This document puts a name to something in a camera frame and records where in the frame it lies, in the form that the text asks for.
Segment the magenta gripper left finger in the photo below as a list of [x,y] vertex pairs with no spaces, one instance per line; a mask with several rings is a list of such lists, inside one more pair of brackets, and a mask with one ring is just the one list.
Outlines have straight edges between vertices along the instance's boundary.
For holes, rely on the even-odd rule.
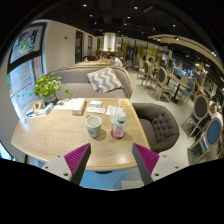
[[87,143],[66,155],[56,155],[42,169],[79,185],[91,154],[91,144]]

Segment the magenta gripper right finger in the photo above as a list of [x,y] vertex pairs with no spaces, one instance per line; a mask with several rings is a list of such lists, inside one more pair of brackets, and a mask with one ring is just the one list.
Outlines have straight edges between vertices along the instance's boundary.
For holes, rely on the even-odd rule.
[[145,185],[181,169],[181,166],[167,154],[159,155],[136,143],[133,144],[132,153]]

